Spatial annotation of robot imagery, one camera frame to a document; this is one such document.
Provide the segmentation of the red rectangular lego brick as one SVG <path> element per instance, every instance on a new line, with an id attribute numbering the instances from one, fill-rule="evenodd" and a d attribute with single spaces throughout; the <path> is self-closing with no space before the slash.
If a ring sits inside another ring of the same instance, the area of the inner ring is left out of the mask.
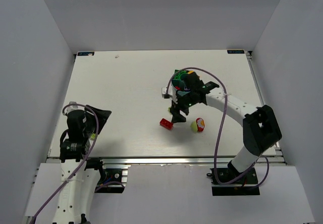
<path id="1" fill-rule="evenodd" d="M 161 121 L 159 122 L 159 125 L 162 126 L 163 128 L 171 131 L 173 129 L 173 123 L 166 120 L 165 118 L 162 118 Z"/>

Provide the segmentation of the red flower lego piece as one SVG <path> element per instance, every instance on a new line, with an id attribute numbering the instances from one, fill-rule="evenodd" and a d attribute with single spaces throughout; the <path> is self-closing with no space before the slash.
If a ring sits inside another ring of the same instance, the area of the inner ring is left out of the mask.
<path id="1" fill-rule="evenodd" d="M 205 122 L 203 118 L 196 119 L 197 132 L 202 132 L 205 128 Z"/>

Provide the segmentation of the green lego plate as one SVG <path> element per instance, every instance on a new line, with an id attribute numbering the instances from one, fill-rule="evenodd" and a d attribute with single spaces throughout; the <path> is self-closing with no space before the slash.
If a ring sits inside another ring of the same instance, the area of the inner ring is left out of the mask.
<path id="1" fill-rule="evenodd" d="M 175 75 L 173 76 L 173 80 L 183 81 L 183 77 L 187 74 L 187 70 L 175 70 Z"/>

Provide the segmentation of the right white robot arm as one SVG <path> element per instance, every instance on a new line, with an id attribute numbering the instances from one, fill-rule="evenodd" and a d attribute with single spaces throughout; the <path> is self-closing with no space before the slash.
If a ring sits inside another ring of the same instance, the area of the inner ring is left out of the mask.
<path id="1" fill-rule="evenodd" d="M 243 129 L 243 147 L 229 162 L 228 168 L 238 176 L 282 138 L 276 116 L 268 105 L 253 106 L 229 95 L 218 83 L 204 83 L 195 71 L 175 70 L 162 96 L 172 100 L 171 122 L 184 123 L 189 108 L 203 103 L 234 119 Z"/>

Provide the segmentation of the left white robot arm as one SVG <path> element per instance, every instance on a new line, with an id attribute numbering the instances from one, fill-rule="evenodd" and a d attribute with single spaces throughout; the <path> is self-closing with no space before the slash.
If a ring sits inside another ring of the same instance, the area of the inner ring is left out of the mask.
<path id="1" fill-rule="evenodd" d="M 70 102 L 63 108 L 67 129 L 60 138 L 62 187 L 52 223 L 88 223 L 94 189 L 103 178 L 100 159 L 89 159 L 110 110 Z"/>

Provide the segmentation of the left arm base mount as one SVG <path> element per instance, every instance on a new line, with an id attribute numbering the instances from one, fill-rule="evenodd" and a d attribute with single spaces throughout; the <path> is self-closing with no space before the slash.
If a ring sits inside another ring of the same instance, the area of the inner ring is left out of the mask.
<path id="1" fill-rule="evenodd" d="M 95 193 L 124 192 L 125 184 L 122 182 L 123 170 L 117 167 L 106 167 L 100 158 L 88 159 L 85 170 L 90 169 L 99 172 L 99 180 L 96 182 Z"/>

